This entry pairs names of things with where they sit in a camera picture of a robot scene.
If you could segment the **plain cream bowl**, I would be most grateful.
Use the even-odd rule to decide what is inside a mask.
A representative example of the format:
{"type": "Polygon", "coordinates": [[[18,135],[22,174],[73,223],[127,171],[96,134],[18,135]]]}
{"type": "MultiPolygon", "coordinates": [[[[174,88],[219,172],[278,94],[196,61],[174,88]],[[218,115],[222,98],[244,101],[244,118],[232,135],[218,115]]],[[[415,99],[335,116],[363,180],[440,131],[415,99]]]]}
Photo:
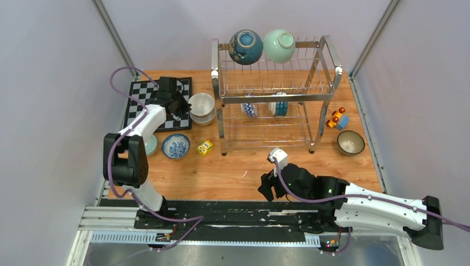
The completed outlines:
{"type": "Polygon", "coordinates": [[[191,105],[190,113],[195,116],[208,116],[215,106],[214,98],[207,93],[197,93],[189,98],[188,103],[191,105]]]}

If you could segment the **pale green striped bowl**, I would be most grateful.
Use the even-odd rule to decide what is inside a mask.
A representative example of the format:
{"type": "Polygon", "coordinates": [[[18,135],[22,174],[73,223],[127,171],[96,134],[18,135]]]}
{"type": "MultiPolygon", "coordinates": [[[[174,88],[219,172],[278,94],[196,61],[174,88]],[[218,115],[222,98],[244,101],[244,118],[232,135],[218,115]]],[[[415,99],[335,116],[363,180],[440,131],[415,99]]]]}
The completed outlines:
{"type": "Polygon", "coordinates": [[[151,156],[155,153],[158,147],[158,139],[155,135],[151,135],[149,139],[145,142],[145,152],[146,156],[151,156]]]}

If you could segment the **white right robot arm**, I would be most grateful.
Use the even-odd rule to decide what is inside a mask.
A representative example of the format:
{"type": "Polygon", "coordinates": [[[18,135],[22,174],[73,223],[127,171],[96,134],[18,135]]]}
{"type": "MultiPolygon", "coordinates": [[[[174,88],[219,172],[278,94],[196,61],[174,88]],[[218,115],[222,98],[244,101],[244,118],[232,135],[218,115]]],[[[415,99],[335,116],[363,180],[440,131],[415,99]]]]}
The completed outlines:
{"type": "Polygon", "coordinates": [[[318,210],[315,225],[320,231],[339,227],[372,229],[408,236],[424,249],[444,249],[437,197],[393,197],[333,176],[315,176],[292,163],[281,170],[280,176],[270,171],[260,180],[258,192],[269,202],[285,195],[314,201],[313,207],[318,210]]]}

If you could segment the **cream bowl green leaf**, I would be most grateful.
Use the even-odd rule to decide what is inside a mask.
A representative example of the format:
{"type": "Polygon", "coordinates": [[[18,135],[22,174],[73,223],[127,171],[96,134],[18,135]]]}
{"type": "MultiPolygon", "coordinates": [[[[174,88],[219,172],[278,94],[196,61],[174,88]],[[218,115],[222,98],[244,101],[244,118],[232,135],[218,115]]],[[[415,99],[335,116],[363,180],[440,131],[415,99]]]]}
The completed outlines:
{"type": "Polygon", "coordinates": [[[213,109],[207,116],[196,116],[193,113],[190,113],[190,117],[197,125],[207,126],[210,125],[216,115],[215,109],[213,109]]]}

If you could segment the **dark patterned rim bowl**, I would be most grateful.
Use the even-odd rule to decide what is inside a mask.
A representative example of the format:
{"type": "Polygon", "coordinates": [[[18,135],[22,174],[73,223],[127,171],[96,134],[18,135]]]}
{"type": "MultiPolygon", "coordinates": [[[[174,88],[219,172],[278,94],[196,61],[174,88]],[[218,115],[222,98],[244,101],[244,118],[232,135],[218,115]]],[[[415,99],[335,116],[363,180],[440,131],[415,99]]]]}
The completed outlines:
{"type": "Polygon", "coordinates": [[[364,138],[357,132],[345,130],[338,134],[336,143],[339,151],[345,156],[355,156],[362,153],[366,147],[364,138]]]}

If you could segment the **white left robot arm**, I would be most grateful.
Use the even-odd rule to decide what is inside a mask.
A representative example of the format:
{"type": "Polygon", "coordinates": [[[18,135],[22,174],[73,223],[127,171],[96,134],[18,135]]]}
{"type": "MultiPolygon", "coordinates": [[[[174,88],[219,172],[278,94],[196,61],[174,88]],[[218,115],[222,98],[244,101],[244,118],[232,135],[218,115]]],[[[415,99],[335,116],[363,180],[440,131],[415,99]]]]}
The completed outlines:
{"type": "Polygon", "coordinates": [[[130,194],[139,207],[149,213],[149,222],[157,229],[165,228],[170,221],[166,199],[158,193],[148,179],[149,164],[145,144],[155,130],[169,116],[189,112],[190,105],[177,87],[177,79],[161,77],[146,102],[126,94],[142,107],[139,115],[117,133],[104,137],[103,176],[109,181],[113,194],[122,198],[130,194]]]}

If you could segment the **white blue floral bowl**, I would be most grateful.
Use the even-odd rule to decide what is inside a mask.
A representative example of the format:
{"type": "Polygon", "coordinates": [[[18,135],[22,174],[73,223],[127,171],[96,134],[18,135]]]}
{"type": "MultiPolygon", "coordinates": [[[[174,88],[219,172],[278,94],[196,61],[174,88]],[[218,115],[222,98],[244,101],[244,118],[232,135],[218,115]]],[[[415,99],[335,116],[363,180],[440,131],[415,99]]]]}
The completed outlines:
{"type": "Polygon", "coordinates": [[[178,160],[187,155],[191,147],[190,140],[184,134],[172,134],[162,142],[162,153],[170,159],[178,160]]]}

